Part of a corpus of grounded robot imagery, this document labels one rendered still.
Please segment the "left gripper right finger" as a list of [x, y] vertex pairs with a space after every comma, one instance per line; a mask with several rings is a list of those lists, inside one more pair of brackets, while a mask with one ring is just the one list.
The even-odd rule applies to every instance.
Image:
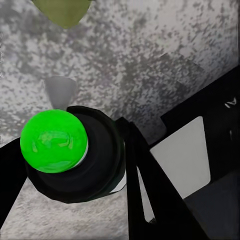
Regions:
[[[130, 133], [125, 135], [125, 162], [129, 240], [210, 240], [150, 148]], [[137, 166], [156, 223], [145, 220]]]

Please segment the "insectifuge atomizer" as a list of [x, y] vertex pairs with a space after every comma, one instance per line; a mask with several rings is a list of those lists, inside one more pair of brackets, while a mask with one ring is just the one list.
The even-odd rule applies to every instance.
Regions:
[[101, 110], [69, 106], [78, 84], [47, 77], [52, 109], [32, 117], [20, 135], [27, 177], [48, 198], [65, 204], [113, 195], [127, 184], [124, 139]]

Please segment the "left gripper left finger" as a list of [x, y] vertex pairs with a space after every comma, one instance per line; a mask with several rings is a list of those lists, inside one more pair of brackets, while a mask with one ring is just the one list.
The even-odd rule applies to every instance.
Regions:
[[0, 230], [27, 177], [19, 137], [0, 147]]

